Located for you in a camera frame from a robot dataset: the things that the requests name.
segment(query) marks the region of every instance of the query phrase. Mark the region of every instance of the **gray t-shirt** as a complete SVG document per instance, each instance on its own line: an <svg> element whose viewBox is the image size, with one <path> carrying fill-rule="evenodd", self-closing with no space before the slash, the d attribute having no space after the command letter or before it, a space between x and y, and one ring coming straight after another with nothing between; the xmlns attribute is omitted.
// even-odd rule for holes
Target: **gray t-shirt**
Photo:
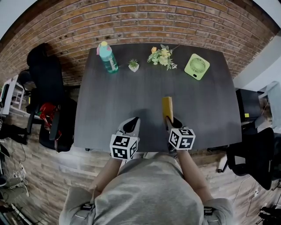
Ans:
<svg viewBox="0 0 281 225"><path fill-rule="evenodd" d="M155 159L126 163L93 205L87 206L90 210L81 210L91 198L82 188L71 188L59 224L231 225L233 218L227 199L203 205L175 165Z"/></svg>

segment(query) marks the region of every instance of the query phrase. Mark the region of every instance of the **floor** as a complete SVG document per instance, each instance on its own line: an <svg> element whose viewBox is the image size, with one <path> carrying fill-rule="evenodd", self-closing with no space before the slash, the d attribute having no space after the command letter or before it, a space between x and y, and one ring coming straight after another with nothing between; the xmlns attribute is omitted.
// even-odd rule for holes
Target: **floor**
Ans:
<svg viewBox="0 0 281 225"><path fill-rule="evenodd" d="M27 118L12 116L14 125L26 127ZM27 145L6 139L5 147L11 157L6 157L5 171L7 176L13 176L13 171L19 171L19 162L26 170L26 180L30 197L19 197L15 204L32 222L38 224L58 224L59 214L63 208L68 188L80 186L87 188L95 179L110 155L104 152L86 152L84 149L72 148L69 152L57 153L46 149L38 143L39 125L32 127L32 135ZM207 151L192 154L194 161L206 176L213 197L228 198L234 201L239 186L248 176L238 177L231 170L225 173L216 172L219 161L224 157L221 151ZM274 204L281 190L274 192L260 188L259 195L252 199L254 179L249 178L241 187L234 204L236 224L253 225L258 220L259 209L265 204Z"/></svg>

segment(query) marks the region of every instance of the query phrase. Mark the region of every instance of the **yellow bottle cap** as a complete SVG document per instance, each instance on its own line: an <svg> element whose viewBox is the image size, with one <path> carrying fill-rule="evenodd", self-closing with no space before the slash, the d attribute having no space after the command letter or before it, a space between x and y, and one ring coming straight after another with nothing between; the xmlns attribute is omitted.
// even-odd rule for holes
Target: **yellow bottle cap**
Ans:
<svg viewBox="0 0 281 225"><path fill-rule="evenodd" d="M103 42L101 43L101 46L107 46L107 42L106 42L106 41L103 41Z"/></svg>

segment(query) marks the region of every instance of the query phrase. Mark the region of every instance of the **bottle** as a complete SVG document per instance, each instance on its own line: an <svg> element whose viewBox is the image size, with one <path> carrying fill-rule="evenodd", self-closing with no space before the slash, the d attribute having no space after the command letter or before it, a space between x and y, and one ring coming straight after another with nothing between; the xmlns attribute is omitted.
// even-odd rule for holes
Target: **bottle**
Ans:
<svg viewBox="0 0 281 225"><path fill-rule="evenodd" d="M115 73L118 71L118 65L112 53L112 49L106 41L99 44L97 47L97 54L100 55L104 66L109 73Z"/></svg>

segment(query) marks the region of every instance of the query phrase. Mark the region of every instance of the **fan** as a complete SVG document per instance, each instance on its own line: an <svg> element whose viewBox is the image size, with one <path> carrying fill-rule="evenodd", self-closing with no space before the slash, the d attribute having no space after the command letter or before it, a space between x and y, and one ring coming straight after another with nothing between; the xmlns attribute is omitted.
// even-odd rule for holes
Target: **fan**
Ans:
<svg viewBox="0 0 281 225"><path fill-rule="evenodd" d="M201 80L209 67L210 63L208 61L197 54L192 54L184 71L193 78Z"/></svg>

